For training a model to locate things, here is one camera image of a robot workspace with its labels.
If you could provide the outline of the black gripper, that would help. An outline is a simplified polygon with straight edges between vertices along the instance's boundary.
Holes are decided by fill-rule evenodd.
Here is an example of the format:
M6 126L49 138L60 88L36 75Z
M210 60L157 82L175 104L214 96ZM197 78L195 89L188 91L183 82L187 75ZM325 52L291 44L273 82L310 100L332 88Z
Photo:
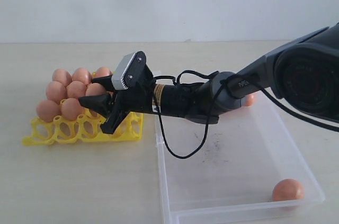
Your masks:
M92 83L101 84L107 93L82 96L78 100L82 107L105 118L101 130L106 134L115 133L130 112L160 113L162 116L183 118L198 124L218 123L220 113L215 107L210 111L213 99L210 86L219 71L209 75L193 70L185 70L183 73L197 75L208 81L158 84L156 81L159 78L145 66L135 87L117 91L111 82L112 75L97 77L92 79Z

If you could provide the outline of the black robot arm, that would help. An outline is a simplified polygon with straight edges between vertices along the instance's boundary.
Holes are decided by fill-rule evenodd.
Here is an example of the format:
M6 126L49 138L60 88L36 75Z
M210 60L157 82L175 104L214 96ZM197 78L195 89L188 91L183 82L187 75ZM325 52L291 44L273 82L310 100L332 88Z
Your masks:
M95 83L99 96L79 98L81 106L105 118L101 128L112 134L130 112L184 118L216 124L220 115L244 105L245 98L270 88L300 112L338 121L338 26L326 27L288 42L237 73L202 75L197 83L157 83L142 51L122 58L111 76Z

